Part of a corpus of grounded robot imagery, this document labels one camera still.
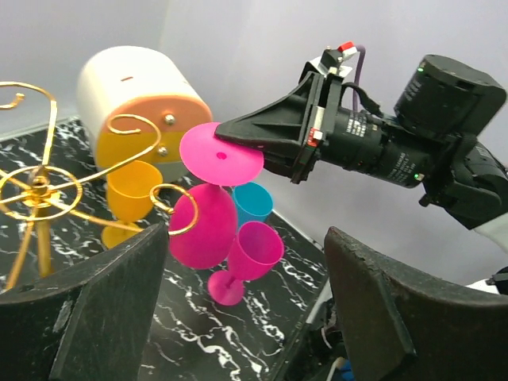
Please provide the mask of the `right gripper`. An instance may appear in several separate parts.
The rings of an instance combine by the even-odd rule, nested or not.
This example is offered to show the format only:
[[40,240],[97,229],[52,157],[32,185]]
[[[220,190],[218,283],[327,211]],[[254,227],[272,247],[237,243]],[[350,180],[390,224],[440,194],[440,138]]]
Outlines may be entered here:
[[222,122],[215,137],[260,149],[264,168],[292,183],[307,180],[321,160],[401,187],[417,186],[429,174],[431,151],[381,113],[361,87],[345,82],[339,69],[306,62],[288,95]]

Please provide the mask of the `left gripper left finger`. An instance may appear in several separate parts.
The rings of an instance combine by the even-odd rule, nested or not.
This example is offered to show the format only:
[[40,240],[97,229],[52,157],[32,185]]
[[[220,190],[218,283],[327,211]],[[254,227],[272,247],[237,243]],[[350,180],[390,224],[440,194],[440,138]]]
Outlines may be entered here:
[[167,227],[1,295],[3,380],[135,380],[168,253]]

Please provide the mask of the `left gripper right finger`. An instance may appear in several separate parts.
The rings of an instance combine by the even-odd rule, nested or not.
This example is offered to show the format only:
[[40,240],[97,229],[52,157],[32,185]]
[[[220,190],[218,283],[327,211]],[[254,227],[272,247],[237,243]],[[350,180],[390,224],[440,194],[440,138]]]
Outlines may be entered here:
[[325,258],[357,380],[505,380],[507,297],[450,283],[331,227]]

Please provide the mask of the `blue wine glass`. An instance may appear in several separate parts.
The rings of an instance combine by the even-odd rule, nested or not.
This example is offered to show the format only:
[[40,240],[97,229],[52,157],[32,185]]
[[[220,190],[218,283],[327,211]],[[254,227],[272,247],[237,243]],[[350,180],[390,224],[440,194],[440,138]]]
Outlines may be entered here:
[[274,206],[267,189],[254,182],[234,187],[232,198],[237,209],[238,227],[249,221],[265,222]]

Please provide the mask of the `magenta wine glass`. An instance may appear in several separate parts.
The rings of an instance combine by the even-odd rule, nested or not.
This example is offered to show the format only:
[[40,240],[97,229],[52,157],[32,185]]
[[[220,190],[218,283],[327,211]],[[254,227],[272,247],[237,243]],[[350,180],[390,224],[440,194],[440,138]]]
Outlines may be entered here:
[[264,166],[262,152],[215,137],[217,122],[197,125],[180,141],[187,170],[203,183],[189,189],[198,220],[189,231],[170,237],[169,251],[183,265],[207,269],[222,262],[237,230],[237,212],[226,187],[254,180]]
[[223,306],[234,306],[244,297],[244,282],[266,275],[285,252],[280,235],[268,224],[249,221],[234,237],[227,268],[214,272],[207,283],[211,298]]

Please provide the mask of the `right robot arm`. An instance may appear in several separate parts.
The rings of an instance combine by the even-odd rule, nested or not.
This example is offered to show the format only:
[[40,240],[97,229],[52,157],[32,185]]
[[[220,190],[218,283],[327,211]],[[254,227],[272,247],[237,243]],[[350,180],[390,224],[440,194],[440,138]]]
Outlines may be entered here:
[[265,168],[292,183],[319,160],[383,181],[423,186],[422,206],[444,209],[466,229],[507,246],[507,170],[479,142],[506,91],[490,75],[447,56],[424,56],[394,115],[354,82],[356,47],[327,48],[298,85],[255,112],[222,122],[217,138],[264,154]]

